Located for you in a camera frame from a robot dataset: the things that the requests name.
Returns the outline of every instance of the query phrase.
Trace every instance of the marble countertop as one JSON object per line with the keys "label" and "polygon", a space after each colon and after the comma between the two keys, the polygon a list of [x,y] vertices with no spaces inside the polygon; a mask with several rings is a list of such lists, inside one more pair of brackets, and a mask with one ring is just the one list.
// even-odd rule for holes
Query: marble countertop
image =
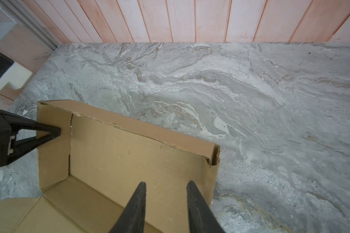
{"label": "marble countertop", "polygon": [[[64,44],[10,110],[59,99],[219,144],[226,232],[350,232],[350,43]],[[0,168],[0,199],[37,185],[34,151]]]}

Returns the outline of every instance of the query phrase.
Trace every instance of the metal frame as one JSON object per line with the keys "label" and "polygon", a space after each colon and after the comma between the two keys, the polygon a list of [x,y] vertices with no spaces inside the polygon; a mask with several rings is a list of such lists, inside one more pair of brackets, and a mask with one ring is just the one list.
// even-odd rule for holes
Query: metal frame
{"label": "metal frame", "polygon": [[21,22],[48,47],[55,50],[59,43],[17,2],[17,0],[0,0],[0,7]]}

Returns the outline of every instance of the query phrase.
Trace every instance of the torn cardboard edge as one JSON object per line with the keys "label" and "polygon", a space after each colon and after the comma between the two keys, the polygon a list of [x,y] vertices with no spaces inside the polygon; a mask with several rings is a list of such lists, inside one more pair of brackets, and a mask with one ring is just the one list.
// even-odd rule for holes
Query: torn cardboard edge
{"label": "torn cardboard edge", "polygon": [[[76,116],[84,116],[107,125],[113,125],[116,128],[128,131],[130,133],[135,133],[141,136],[149,137],[151,139],[172,146],[176,149],[191,152],[195,155],[203,156],[207,159],[208,164],[210,166],[219,164],[219,146],[213,142],[204,141],[197,137],[185,135],[183,133],[159,127],[157,125],[136,120],[130,117],[122,116],[120,114],[99,109],[97,107],[77,102],[74,100],[40,101],[39,103],[62,109]],[[112,118],[111,115],[115,117],[116,122],[112,122],[110,120]],[[186,139],[184,138],[184,140],[178,140],[178,137],[186,137]]]}

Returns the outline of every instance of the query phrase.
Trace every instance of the cardboard box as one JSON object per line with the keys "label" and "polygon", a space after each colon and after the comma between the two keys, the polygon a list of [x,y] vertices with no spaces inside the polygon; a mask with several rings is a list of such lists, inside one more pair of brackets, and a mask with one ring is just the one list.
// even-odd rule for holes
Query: cardboard box
{"label": "cardboard box", "polygon": [[43,196],[1,201],[0,233],[107,233],[141,181],[145,232],[188,232],[189,180],[211,203],[212,142],[73,100],[39,102],[37,121],[62,130],[38,148]]}

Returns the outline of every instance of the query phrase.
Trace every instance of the black clamp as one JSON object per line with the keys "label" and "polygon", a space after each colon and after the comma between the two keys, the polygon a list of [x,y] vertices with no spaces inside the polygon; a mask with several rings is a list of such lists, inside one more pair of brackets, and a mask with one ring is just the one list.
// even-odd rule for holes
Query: black clamp
{"label": "black clamp", "polygon": [[[140,182],[126,208],[109,233],[143,233],[146,184]],[[224,233],[196,184],[187,185],[188,225],[190,233]]]}
{"label": "black clamp", "polygon": [[[45,131],[49,134],[16,141],[21,129]],[[0,110],[0,167],[11,164],[36,147],[60,136],[61,129]]]}

